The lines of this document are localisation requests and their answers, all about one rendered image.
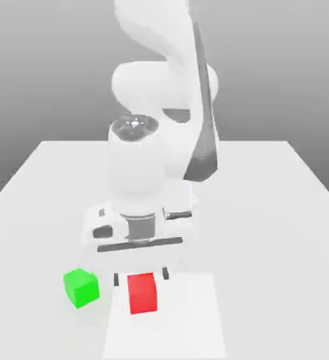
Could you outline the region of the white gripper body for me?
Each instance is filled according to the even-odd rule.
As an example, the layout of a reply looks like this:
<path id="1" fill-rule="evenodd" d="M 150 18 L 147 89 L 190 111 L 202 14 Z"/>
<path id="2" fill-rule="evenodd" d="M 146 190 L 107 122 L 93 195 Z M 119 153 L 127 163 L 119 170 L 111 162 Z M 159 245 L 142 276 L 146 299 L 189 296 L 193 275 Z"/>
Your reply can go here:
<path id="1" fill-rule="evenodd" d="M 111 243 L 81 238 L 81 266 L 97 274 L 173 273 L 194 248 L 194 235 L 181 233 L 146 244 Z"/>

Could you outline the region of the small red cube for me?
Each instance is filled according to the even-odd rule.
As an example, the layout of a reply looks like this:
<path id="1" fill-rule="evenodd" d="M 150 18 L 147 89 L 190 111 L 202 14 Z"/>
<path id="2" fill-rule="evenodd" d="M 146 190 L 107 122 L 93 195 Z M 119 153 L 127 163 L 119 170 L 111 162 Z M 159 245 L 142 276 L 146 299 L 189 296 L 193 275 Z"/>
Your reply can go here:
<path id="1" fill-rule="evenodd" d="M 157 287 L 153 273 L 127 276 L 130 314 L 157 311 Z"/>

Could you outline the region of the small green cube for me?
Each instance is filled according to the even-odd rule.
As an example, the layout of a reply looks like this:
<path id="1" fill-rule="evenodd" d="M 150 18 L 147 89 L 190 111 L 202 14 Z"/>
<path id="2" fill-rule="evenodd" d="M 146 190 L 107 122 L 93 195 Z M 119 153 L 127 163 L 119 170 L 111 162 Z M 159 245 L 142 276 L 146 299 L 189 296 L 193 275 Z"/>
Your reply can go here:
<path id="1" fill-rule="evenodd" d="M 94 273 L 77 268 L 63 275 L 65 293 L 76 309 L 100 298 L 99 282 Z"/>

